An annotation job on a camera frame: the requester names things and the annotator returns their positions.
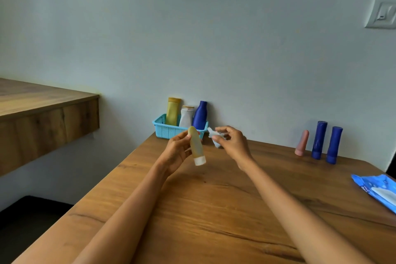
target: yellow bottle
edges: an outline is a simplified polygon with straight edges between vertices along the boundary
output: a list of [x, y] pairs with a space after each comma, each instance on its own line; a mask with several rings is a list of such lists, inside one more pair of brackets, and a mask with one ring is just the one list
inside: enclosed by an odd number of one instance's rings
[[180, 98], [168, 98], [168, 110], [166, 111], [165, 124], [177, 126], [177, 116], [179, 114]]
[[206, 158], [204, 156], [204, 148], [201, 143], [201, 139], [198, 135], [198, 131], [195, 127], [190, 126], [188, 130], [189, 135], [191, 135], [191, 151], [192, 157], [196, 166], [200, 166], [206, 163]]

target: wood grain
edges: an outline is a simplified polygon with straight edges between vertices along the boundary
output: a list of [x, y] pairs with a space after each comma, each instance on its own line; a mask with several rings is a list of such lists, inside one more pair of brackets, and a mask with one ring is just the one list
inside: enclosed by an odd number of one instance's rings
[[98, 94], [0, 78], [0, 121], [97, 98]]
[[0, 176], [98, 129], [98, 98], [0, 79]]
[[[70, 264], [146, 175], [167, 140], [153, 134], [31, 245], [14, 264]], [[336, 165], [249, 141], [268, 173], [379, 264], [396, 259], [396, 215], [352, 181], [382, 172], [359, 160]], [[165, 183], [133, 263], [304, 263], [255, 187], [204, 138], [207, 163], [188, 158]]]

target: pink bottle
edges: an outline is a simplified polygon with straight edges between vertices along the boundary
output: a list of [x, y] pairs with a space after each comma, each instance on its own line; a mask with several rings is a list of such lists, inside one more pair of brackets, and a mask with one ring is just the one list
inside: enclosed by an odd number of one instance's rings
[[303, 134], [301, 135], [300, 143], [297, 145], [296, 150], [294, 151], [294, 153], [297, 156], [302, 157], [304, 155], [308, 137], [309, 137], [309, 131], [308, 130], [303, 131]]

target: hand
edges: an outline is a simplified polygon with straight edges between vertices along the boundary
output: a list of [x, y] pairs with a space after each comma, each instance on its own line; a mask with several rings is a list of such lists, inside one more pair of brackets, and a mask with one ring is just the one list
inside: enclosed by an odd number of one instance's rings
[[238, 167], [243, 170], [243, 165], [246, 160], [251, 160], [253, 157], [250, 154], [248, 141], [241, 131], [231, 126], [216, 127], [217, 132], [226, 132], [226, 136], [230, 140], [223, 139], [221, 136], [213, 136], [212, 139], [224, 147], [227, 154], [232, 157]]
[[156, 163], [163, 165], [166, 169], [167, 176], [174, 173], [184, 162], [184, 160], [191, 155], [190, 148], [191, 135], [187, 131], [181, 132], [177, 136], [169, 139], [169, 142], [162, 152]]

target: blue packet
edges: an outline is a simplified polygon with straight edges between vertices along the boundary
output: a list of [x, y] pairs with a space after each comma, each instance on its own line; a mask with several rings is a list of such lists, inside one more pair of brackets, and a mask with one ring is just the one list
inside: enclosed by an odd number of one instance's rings
[[396, 214], [396, 205], [392, 202], [389, 202], [378, 193], [380, 191], [389, 190], [390, 194], [396, 193], [396, 182], [391, 178], [387, 177], [384, 174], [381, 174], [377, 177], [359, 177], [355, 174], [352, 175], [352, 179], [355, 183], [357, 183], [364, 191], [369, 193], [372, 197], [390, 209], [393, 213]]

